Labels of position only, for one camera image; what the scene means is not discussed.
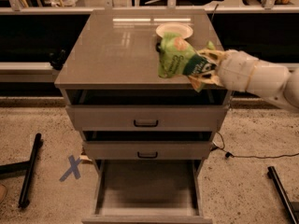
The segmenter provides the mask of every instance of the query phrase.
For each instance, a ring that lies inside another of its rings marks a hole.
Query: cabinet
[[[99,9],[55,81],[99,175],[85,224],[212,223],[197,177],[231,93],[158,77],[155,29],[168,21],[188,23],[195,48],[211,40],[221,49],[199,9]]]

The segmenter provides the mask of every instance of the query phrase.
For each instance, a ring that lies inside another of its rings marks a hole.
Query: terrazzo floor
[[[72,127],[62,98],[0,99],[0,165],[27,161],[36,133],[43,147],[36,161],[30,204],[18,208],[23,173],[0,175],[7,197],[0,203],[2,224],[81,223],[93,206],[97,173],[78,165],[80,178],[59,179],[69,156],[81,153],[81,137]],[[299,152],[299,114],[252,103],[235,105],[221,127],[225,149],[236,156],[279,156]],[[221,137],[215,143],[222,146]],[[267,167],[275,166],[289,199],[299,201],[299,156],[279,159],[229,158],[210,153],[199,175],[204,217],[215,224],[291,223]]]

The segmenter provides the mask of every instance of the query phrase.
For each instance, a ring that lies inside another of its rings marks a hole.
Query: gray tabletop
[[[97,9],[89,18],[63,70],[55,81],[61,89],[192,88],[186,77],[160,78],[161,40],[156,28],[165,22],[189,24],[187,41],[202,49],[221,42],[202,9],[167,7]]]

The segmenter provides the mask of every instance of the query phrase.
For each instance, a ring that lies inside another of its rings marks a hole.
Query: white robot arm
[[[220,84],[230,91],[255,94],[266,102],[299,112],[299,68],[294,72],[244,51],[229,50],[217,67]]]

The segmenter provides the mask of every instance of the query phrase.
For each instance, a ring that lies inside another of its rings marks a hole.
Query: blue tape x mark
[[[75,161],[74,156],[68,157],[69,162],[71,163],[71,167],[65,172],[65,174],[59,179],[59,181],[64,182],[72,173],[74,174],[76,179],[81,178],[80,172],[78,171],[78,165],[81,162],[81,159],[78,158]]]

